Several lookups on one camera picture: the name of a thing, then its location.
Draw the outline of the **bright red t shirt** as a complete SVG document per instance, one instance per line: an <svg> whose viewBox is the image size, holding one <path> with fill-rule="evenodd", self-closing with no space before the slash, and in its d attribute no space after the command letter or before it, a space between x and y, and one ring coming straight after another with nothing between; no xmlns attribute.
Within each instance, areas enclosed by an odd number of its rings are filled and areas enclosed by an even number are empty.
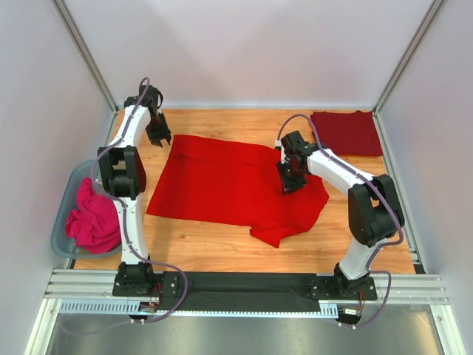
<svg viewBox="0 0 473 355"><path fill-rule="evenodd" d="M147 214L247 226L274 248L312 229L329 200L321 178L284 194L280 154L259 144L175 135Z"/></svg>

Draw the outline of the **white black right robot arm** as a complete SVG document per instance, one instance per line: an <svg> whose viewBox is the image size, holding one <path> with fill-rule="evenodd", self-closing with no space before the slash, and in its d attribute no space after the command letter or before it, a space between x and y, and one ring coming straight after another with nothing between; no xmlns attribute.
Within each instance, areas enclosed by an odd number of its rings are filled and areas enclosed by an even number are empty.
<svg viewBox="0 0 473 355"><path fill-rule="evenodd" d="M280 135L276 148L281 152L277 169L285 194L306 187L312 175L347 197L352 240L334 268L333 279L340 293L359 289L379 251L404 241L405 218L392 178L357 169L326 146L308 143L298 131Z"/></svg>

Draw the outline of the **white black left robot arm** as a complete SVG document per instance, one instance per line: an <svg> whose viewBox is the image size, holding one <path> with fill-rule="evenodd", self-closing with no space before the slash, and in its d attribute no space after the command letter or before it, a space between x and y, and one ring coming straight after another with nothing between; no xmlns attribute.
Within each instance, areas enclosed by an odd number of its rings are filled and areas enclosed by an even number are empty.
<svg viewBox="0 0 473 355"><path fill-rule="evenodd" d="M143 232L142 200L147 177L138 146L144 135L152 145L171 143L162 111L163 94L151 84L139 84L138 94L124 104L124 118L107 146L98 149L92 173L100 174L103 193L112 200L119 219L121 263L118 272L151 271Z"/></svg>

